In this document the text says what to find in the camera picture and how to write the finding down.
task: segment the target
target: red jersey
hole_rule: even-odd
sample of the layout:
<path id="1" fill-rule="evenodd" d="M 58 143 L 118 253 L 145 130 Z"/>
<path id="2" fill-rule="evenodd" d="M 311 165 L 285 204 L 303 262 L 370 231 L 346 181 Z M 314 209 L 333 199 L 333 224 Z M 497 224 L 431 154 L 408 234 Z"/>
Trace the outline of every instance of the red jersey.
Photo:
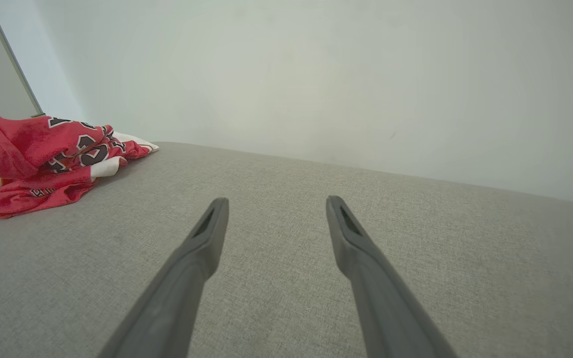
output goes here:
<path id="1" fill-rule="evenodd" d="M 110 125 L 0 117 L 0 218 L 78 201 L 98 177 L 157 149 Z"/>

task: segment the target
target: gray couch cushion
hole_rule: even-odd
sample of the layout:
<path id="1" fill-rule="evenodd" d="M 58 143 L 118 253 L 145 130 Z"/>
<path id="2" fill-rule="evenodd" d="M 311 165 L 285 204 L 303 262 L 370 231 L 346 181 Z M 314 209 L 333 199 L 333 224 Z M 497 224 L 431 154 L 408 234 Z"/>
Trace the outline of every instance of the gray couch cushion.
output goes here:
<path id="1" fill-rule="evenodd" d="M 343 197 L 462 357 L 573 357 L 573 203 L 180 143 L 75 204 L 0 220 L 0 357 L 92 357 L 230 199 L 191 357 L 366 355 L 325 199 Z"/>

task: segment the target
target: gray fabric surface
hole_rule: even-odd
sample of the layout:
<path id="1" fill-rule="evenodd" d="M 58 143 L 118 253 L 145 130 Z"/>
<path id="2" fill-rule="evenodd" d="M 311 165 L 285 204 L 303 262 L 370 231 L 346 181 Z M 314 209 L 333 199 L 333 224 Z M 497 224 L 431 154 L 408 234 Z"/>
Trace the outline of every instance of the gray fabric surface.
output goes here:
<path id="1" fill-rule="evenodd" d="M 227 238 L 197 357 L 363 357 L 325 199 L 343 197 L 455 351 L 573 357 L 573 203 L 179 143 L 0 220 L 0 357 L 92 357 L 212 199 Z"/>

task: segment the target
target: fabric texture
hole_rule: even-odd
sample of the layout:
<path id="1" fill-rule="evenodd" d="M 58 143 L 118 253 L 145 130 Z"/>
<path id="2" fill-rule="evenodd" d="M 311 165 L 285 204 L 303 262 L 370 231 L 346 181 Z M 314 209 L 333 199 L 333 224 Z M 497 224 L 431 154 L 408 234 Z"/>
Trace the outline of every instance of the fabric texture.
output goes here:
<path id="1" fill-rule="evenodd" d="M 365 357 L 340 195 L 462 358 L 573 357 L 573 202 L 180 143 L 75 204 L 0 220 L 0 358 L 94 357 L 216 197 L 189 356 Z"/>
<path id="2" fill-rule="evenodd" d="M 157 150 L 139 138 L 114 135 L 111 125 L 0 117 L 0 218 L 78 201 L 98 177 Z"/>

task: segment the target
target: black number print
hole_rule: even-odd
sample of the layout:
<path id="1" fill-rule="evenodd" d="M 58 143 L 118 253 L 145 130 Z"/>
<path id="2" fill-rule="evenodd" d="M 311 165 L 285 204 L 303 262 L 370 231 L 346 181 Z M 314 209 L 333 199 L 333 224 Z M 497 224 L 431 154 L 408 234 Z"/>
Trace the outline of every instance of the black number print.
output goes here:
<path id="1" fill-rule="evenodd" d="M 99 145 L 98 147 L 94 147 L 91 151 L 87 153 L 81 154 L 81 156 L 79 156 L 79 159 L 81 161 L 82 166 L 91 166 L 107 159 L 107 155 L 108 155 L 107 144 L 102 144 Z"/>
<path id="2" fill-rule="evenodd" d="M 48 166 L 52 168 L 52 171 L 57 174 L 70 172 L 70 170 L 66 168 L 66 166 L 63 165 L 63 163 L 60 162 L 60 160 L 64 158 L 65 157 L 63 156 L 63 154 L 57 154 L 57 156 L 48 161 Z"/>
<path id="3" fill-rule="evenodd" d="M 87 134 L 84 134 L 82 136 L 79 136 L 79 143 L 77 144 L 77 148 L 79 150 L 82 150 L 82 149 L 87 148 L 93 144 L 94 144 L 94 138 L 92 138 L 91 136 L 89 136 Z"/>
<path id="4" fill-rule="evenodd" d="M 87 124 L 87 123 L 85 123 L 85 122 L 81 122 L 81 125 L 82 125 L 83 127 L 86 127 L 86 128 L 89 128 L 89 129 L 93 129 L 93 130 L 96 131 L 96 127 L 94 127 L 94 126 L 91 125 L 91 124 Z"/>
<path id="5" fill-rule="evenodd" d="M 73 121 L 68 120 L 68 119 L 61 119 L 61 118 L 57 118 L 57 117 L 53 116 L 52 118 L 48 119 L 48 128 L 54 128 L 59 124 L 71 123 L 71 122 L 73 122 Z"/>
<path id="6" fill-rule="evenodd" d="M 120 141 L 116 140 L 112 142 L 112 147 L 119 147 L 121 148 L 121 151 L 125 153 L 125 143 L 121 143 Z"/>

